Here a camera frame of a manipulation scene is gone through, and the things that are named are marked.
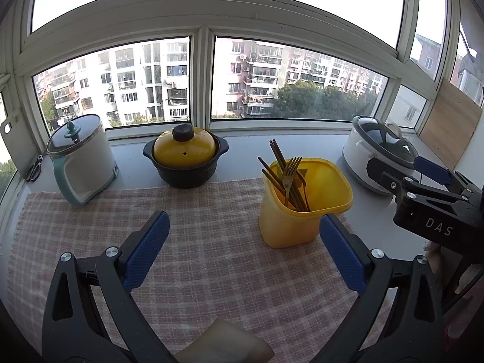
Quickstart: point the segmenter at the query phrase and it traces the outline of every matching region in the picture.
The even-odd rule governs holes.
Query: rice cooker
[[[82,206],[118,175],[101,118],[83,115],[59,127],[47,143],[60,192]]]
[[[365,187],[379,194],[390,194],[366,172],[368,161],[374,157],[411,177],[419,177],[413,161],[418,157],[417,150],[402,134],[398,125],[383,124],[373,117],[356,116],[353,129],[343,147],[346,164]]]

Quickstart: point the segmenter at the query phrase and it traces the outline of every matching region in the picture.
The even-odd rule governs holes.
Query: wooden cutting board
[[[482,109],[448,81],[443,81],[420,139],[453,170],[466,150]]]

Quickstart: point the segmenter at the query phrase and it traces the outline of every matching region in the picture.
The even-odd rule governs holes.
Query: white kettle
[[[47,143],[60,192],[82,206],[118,175],[111,146],[98,115],[83,115],[58,128]]]

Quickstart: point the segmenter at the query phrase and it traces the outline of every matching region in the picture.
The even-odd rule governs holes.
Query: scissors
[[[40,171],[42,170],[42,160],[44,156],[41,154],[37,157],[33,165],[28,169],[25,175],[25,180],[28,182],[34,182],[40,176]]]

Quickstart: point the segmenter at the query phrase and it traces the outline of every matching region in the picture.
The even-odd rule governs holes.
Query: checkered tablecloth
[[[268,342],[275,352],[271,362],[306,363],[334,333],[356,293],[345,287],[321,239],[281,250],[264,243],[257,223],[262,192],[262,179],[192,190],[104,191],[81,208],[59,193],[30,194],[10,254],[8,311],[40,351],[59,256],[99,255],[121,245],[155,210],[165,210],[170,235],[132,295],[167,348],[183,349],[222,318]],[[109,334],[122,345],[99,288],[95,296]],[[381,311],[374,330],[388,306]]]

